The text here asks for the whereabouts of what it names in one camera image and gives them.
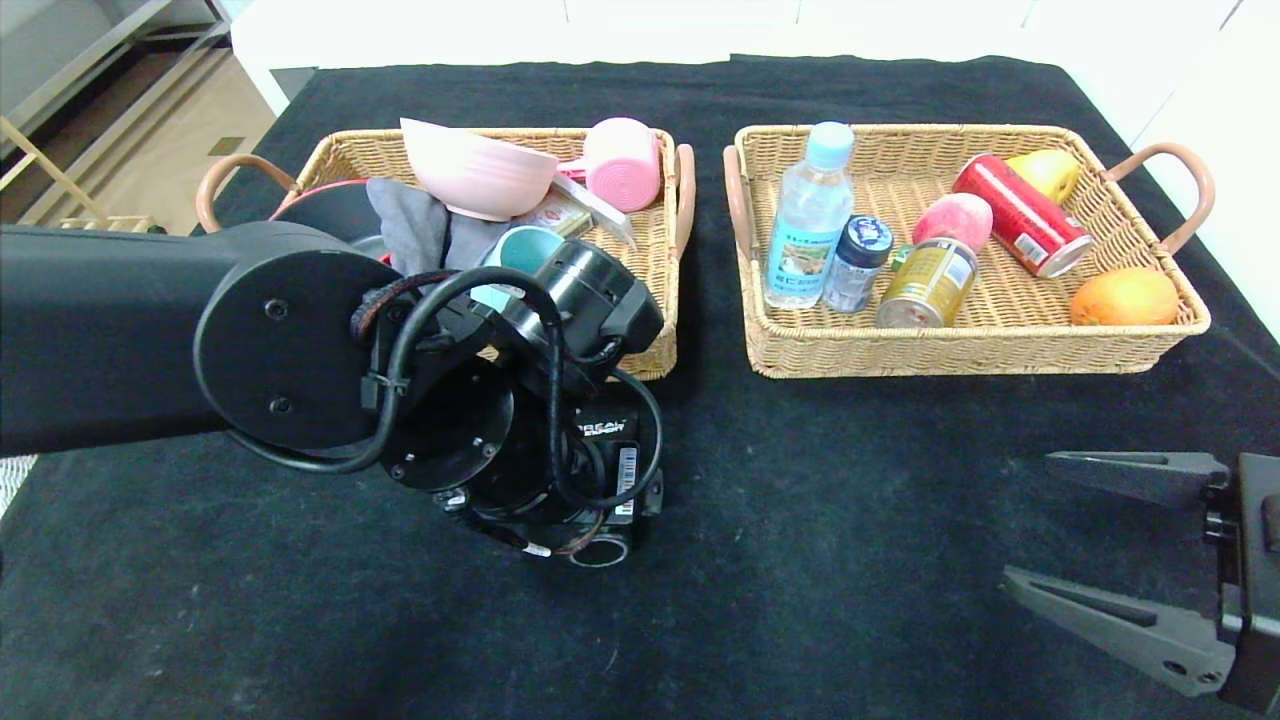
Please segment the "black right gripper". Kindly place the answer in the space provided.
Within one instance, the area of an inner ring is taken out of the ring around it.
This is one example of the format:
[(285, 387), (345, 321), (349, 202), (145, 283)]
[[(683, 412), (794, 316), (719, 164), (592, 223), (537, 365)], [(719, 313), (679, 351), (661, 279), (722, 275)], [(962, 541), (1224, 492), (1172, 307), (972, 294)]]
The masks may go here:
[(1046, 621), (1185, 697), (1215, 693), (1277, 712), (1279, 555), (1275, 456), (1240, 454), (1236, 470), (1204, 452), (1056, 451), (1056, 479), (1176, 510), (1206, 503), (1217, 548), (1219, 629), (1198, 612), (1006, 566), (1002, 588)]

